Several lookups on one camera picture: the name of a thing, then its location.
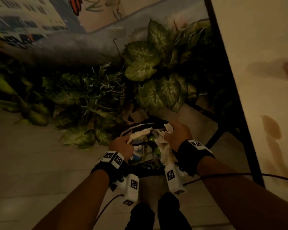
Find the foliage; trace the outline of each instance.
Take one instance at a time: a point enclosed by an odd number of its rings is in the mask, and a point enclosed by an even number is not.
[[[126,98],[146,111],[178,112],[186,99],[206,95],[216,114],[228,117],[232,101],[219,57],[209,21],[170,31],[153,20],[147,41],[127,44],[109,64],[32,67],[0,55],[0,109],[19,112],[16,123],[51,122],[64,145],[81,149],[109,144],[125,124]]]

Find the black metal frame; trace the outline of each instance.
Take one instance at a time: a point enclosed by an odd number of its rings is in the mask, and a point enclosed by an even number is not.
[[[256,156],[256,152],[254,149],[254,145],[253,145],[253,142],[251,139],[250,132],[248,130],[247,122],[246,122],[244,112],[242,109],[242,105],[240,102],[240,98],[239,98],[238,90],[237,90],[237,87],[235,84],[234,76],[233,76],[232,70],[230,68],[229,60],[227,57],[227,53],[225,50],[225,46],[223,43],[223,39],[221,36],[219,25],[217,23],[216,15],[215,15],[215,12],[213,9],[213,5],[212,5],[211,0],[204,0],[204,1],[205,1],[205,6],[206,6],[206,9],[208,12],[209,20],[211,22],[211,28],[212,28],[213,34],[215,36],[215,39],[216,39],[216,46],[218,47],[218,50],[220,50],[220,52],[224,55],[223,57],[220,58],[220,60],[222,60],[221,64],[224,65],[224,71],[226,71],[228,74],[227,82],[230,84],[230,87],[232,87],[231,93],[232,93],[232,97],[233,97],[233,104],[237,107],[237,110],[238,110],[237,115],[241,116],[241,118],[239,120],[240,133],[238,133],[235,129],[228,129],[228,130],[218,129],[216,131],[216,133],[213,135],[213,137],[208,141],[207,144],[208,144],[208,146],[212,146],[220,138],[220,136],[224,133],[223,131],[229,131],[232,135],[234,135],[243,144],[246,158],[248,160],[248,166],[250,168],[250,171],[251,171],[251,174],[253,177],[253,181],[256,182],[258,185],[265,187],[264,180],[263,180],[262,175],[261,175],[261,170],[260,170],[260,166],[258,163],[258,159]],[[211,114],[210,112],[203,110],[201,107],[194,105],[192,103],[187,103],[187,104],[189,104],[191,107],[200,111],[203,115],[209,117],[210,119],[212,119],[218,123],[215,116],[213,114]]]

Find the table surface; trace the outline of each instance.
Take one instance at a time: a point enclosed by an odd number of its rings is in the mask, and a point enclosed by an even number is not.
[[[261,172],[288,177],[288,0],[211,1]],[[278,139],[264,129],[273,120]],[[288,201],[287,182],[264,180]]]

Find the black wristband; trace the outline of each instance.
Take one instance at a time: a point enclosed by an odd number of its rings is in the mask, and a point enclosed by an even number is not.
[[[120,167],[116,169],[111,163],[107,162],[99,162],[91,171],[91,174],[96,170],[104,170],[110,179],[109,186],[120,179],[122,176],[126,176],[127,173],[127,163],[125,161],[122,162]]]
[[[214,157],[211,151],[196,140],[185,140],[181,143],[175,157],[179,167],[189,174],[197,174],[197,165],[204,156]]]

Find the left hand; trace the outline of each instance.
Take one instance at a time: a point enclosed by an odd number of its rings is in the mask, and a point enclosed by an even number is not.
[[[129,135],[120,136],[115,140],[112,140],[109,145],[109,150],[121,153],[126,162],[132,157],[134,151],[133,146],[131,144],[127,144],[128,140]]]

